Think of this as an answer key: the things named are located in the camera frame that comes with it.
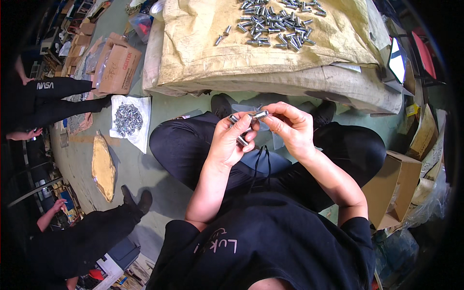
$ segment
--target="beige sack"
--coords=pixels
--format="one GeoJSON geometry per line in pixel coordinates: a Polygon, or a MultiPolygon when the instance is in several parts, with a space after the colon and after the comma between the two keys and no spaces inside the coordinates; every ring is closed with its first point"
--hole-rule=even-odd
{"type": "Polygon", "coordinates": [[[97,131],[93,140],[92,178],[107,202],[113,201],[116,168],[105,139],[97,131]]]}
{"type": "MultiPolygon", "coordinates": [[[[372,18],[378,12],[371,11],[372,18]]],[[[153,21],[142,85],[149,92],[180,97],[200,95],[204,90],[274,92],[288,96],[305,96],[329,99],[350,105],[365,113],[397,114],[401,109],[400,93],[387,90],[374,69],[362,68],[361,73],[335,66],[315,67],[296,72],[274,72],[206,77],[195,81],[157,85],[160,75],[164,23],[153,21]]],[[[377,32],[377,40],[383,39],[377,32]]]]}
{"type": "MultiPolygon", "coordinates": [[[[291,72],[335,61],[355,64],[381,62],[379,50],[369,38],[366,0],[321,0],[327,17],[296,11],[301,20],[313,19],[310,38],[300,52],[247,45],[249,35],[235,27],[243,11],[235,0],[167,0],[163,12],[164,33],[158,85],[204,77],[291,72]],[[231,34],[214,42],[228,25],[231,34]]],[[[276,12],[284,4],[271,0],[276,12]]],[[[280,43],[271,34],[272,44],[280,43]]]]}

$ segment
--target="brown paper bag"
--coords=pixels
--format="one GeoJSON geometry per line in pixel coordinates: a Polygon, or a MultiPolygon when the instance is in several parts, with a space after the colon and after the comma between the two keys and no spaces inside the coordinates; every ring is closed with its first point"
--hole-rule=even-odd
{"type": "MultiPolygon", "coordinates": [[[[243,11],[231,0],[167,0],[163,12],[166,23],[158,85],[203,77],[291,72],[332,62],[377,64],[379,50],[371,42],[365,0],[321,0],[327,17],[296,11],[301,20],[313,19],[310,39],[299,52],[275,47],[247,45],[249,34],[236,24],[243,11]],[[214,46],[228,25],[231,34],[214,46]]],[[[272,0],[267,6],[276,12],[284,4],[272,0]]],[[[279,43],[271,34],[271,43],[279,43]]]]}
{"type": "Polygon", "coordinates": [[[105,139],[97,131],[93,141],[92,178],[107,202],[113,201],[116,168],[105,139]]]}
{"type": "Polygon", "coordinates": [[[407,156],[422,161],[438,139],[438,129],[429,104],[422,108],[419,127],[414,135],[407,156]]]}

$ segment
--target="black shoe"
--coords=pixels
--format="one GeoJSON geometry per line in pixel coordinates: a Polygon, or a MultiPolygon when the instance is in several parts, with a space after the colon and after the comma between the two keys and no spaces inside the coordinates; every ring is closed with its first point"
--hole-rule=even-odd
{"type": "Polygon", "coordinates": [[[337,106],[334,102],[323,101],[313,114],[314,130],[332,122],[337,106]]]}
{"type": "Polygon", "coordinates": [[[313,105],[313,103],[311,103],[310,101],[304,102],[301,105],[296,106],[296,108],[308,114],[314,114],[314,112],[317,109],[317,107],[313,105]]]}
{"type": "Polygon", "coordinates": [[[140,198],[140,201],[137,207],[143,213],[143,215],[146,215],[149,212],[152,203],[153,203],[153,196],[151,195],[150,191],[145,189],[142,192],[142,197],[140,198]]]}
{"type": "Polygon", "coordinates": [[[211,112],[219,119],[224,119],[232,114],[232,104],[237,103],[227,94],[214,95],[211,98],[211,112]]]}
{"type": "Polygon", "coordinates": [[[105,100],[104,105],[103,105],[104,108],[107,108],[107,107],[111,106],[111,97],[112,96],[113,95],[111,94],[111,95],[107,95],[105,98],[103,98],[105,100]]]}
{"type": "Polygon", "coordinates": [[[137,204],[132,199],[132,195],[130,194],[130,190],[127,188],[126,185],[121,186],[122,195],[124,196],[124,203],[130,206],[133,209],[137,209],[137,204]]]}

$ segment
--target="black t-shirt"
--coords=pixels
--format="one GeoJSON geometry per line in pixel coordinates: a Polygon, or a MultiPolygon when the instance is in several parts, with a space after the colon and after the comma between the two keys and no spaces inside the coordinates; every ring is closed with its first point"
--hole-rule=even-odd
{"type": "Polygon", "coordinates": [[[297,290],[369,289],[374,267],[367,219],[338,228],[279,193],[252,193],[223,203],[202,232],[169,222],[147,289],[240,290],[271,277],[297,290]]]}
{"type": "Polygon", "coordinates": [[[70,230],[41,232],[36,223],[29,230],[26,257],[33,269],[31,274],[47,290],[67,290],[66,279],[88,271],[80,269],[76,262],[83,253],[72,247],[78,237],[70,230]]]}

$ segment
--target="nasa shirt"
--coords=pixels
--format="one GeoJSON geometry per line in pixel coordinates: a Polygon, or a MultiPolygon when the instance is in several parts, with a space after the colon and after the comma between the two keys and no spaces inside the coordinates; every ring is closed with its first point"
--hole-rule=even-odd
{"type": "Polygon", "coordinates": [[[369,289],[374,266],[367,219],[338,228],[279,193],[251,193],[202,232],[169,222],[147,289],[239,290],[271,277],[297,290],[369,289]]]}

